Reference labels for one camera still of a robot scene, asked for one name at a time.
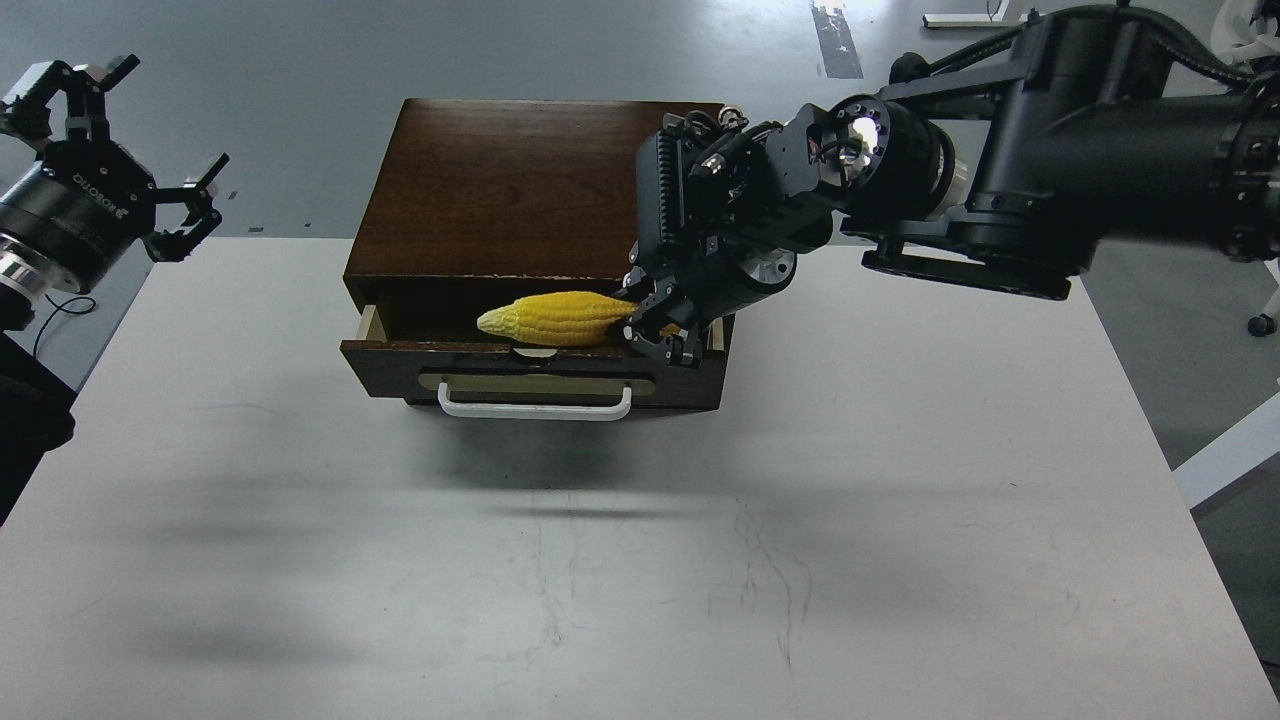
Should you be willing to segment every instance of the gray floor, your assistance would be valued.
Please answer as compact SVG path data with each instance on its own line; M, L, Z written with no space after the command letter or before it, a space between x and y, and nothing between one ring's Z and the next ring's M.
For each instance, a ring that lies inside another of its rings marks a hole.
M1044 1L1039 9L1074 4ZM1139 4L1202 37L1217 6ZM982 12L982 0L847 5L864 79L824 77L804 0L15 0L0 23L0 85L38 60L101 63L136 53L143 64L110 95L110 117L116 140L161 184L227 151L221 234L351 237L403 97L723 100L756 119L786 119L806 101L829 105L874 91L902 51L937 58L983 35L931 32L919 23L924 12ZM1174 94L1211 90L1188 73L1171 81ZM983 128L952 123L948 131L965 155L978 156ZM0 142L0 184L28 161L15 141ZM227 200L232 191L234 200ZM56 320L41 359L78 386L147 269L145 256L131 255L99 288L102 310ZM1171 465L1276 391L1280 337L1258 341L1243 331L1275 288L1262 266L1116 245L1100 251L1085 286ZM22 338L28 347L33 333ZM1247 630L1272 662L1280 661L1277 474L1272 460L1196 511ZM1280 676L1270 671L1280 693Z

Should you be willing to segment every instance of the drawer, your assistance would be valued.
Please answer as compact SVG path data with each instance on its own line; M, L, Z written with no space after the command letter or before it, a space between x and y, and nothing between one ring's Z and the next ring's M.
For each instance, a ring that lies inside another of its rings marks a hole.
M600 409L719 406L732 320L696 370L618 341L520 347L481 313L544 292L614 292L636 237L636 150L667 113L709 102L407 100L343 273L342 343L374 397Z
M621 341L596 347L522 346L475 329L475 319L517 297L562 290L613 290L585 281L439 278L384 287L366 305L342 354L372 397L436 405L440 383L462 404L608 407L630 387L634 407L719 407L732 318L710 329L696 370L669 368L632 352Z

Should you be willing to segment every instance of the open drawer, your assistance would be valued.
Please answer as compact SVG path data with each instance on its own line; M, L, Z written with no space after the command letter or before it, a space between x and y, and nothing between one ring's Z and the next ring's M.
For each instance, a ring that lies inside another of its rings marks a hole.
M625 415L626 407L719 407L732 318L712 327L696 370L662 365L621 342L550 348L475 329L475 319L488 309L562 290L612 288L524 278L389 283L381 302L365 306L356 338L343 341L342 354L370 396L442 404L454 415L609 420Z

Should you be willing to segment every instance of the wooden cabinet top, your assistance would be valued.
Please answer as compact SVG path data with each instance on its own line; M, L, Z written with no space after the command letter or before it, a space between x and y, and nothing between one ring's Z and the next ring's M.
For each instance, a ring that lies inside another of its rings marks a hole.
M407 100L347 264L357 304L413 277L621 278L635 152L705 102Z

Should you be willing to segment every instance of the white table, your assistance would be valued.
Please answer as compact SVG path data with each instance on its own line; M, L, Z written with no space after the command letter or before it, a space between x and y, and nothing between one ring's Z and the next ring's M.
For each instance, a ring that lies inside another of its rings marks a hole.
M1277 716L1079 286L827 249L722 410L521 424L364 395L348 245L156 268L0 532L4 717Z

